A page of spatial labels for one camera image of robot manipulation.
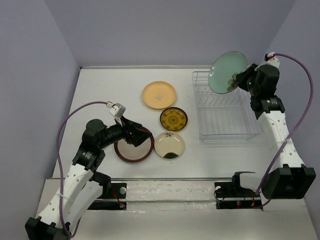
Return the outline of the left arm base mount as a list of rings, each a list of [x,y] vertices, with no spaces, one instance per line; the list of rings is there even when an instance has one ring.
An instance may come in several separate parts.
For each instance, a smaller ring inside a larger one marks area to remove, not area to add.
[[[102,195],[88,207],[88,210],[125,211],[127,209],[126,195],[126,182],[112,182],[110,189],[104,187]]]

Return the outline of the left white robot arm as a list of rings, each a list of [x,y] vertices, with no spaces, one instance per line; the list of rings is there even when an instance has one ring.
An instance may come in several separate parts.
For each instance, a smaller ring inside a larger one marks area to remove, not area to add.
[[[106,154],[104,148],[120,140],[140,146],[152,133],[140,123],[124,117],[110,127],[99,119],[90,120],[68,173],[49,204],[25,224],[30,240],[70,240],[76,234],[80,219],[98,198],[110,194],[111,178],[97,169]]]

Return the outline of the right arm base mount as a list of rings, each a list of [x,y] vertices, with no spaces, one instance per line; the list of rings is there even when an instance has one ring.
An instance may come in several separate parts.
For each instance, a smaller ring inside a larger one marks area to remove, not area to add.
[[[254,209],[263,204],[260,195],[250,189],[234,186],[230,181],[215,182],[213,196],[217,210]]]

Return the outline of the red rim white plate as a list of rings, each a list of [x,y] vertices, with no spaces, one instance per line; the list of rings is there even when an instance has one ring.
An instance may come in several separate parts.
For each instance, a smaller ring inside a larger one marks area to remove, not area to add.
[[[114,151],[116,155],[124,162],[138,163],[147,159],[154,149],[154,137],[151,135],[141,145],[135,147],[128,144],[124,139],[114,143]]]

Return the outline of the light blue flower plate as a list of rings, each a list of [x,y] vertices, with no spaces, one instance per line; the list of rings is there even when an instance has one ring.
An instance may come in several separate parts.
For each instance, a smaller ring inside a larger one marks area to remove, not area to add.
[[[239,51],[229,51],[221,55],[208,73],[208,86],[216,94],[227,94],[238,85],[236,75],[247,69],[248,61]]]

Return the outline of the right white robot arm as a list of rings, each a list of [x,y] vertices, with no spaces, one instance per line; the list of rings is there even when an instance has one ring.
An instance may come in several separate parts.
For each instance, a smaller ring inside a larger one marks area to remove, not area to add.
[[[240,89],[250,93],[251,109],[273,155],[266,170],[234,174],[230,190],[235,196],[250,189],[268,200],[302,199],[316,178],[314,168],[305,165],[290,136],[284,104],[275,95],[279,77],[279,69],[269,64],[252,64],[232,77]]]

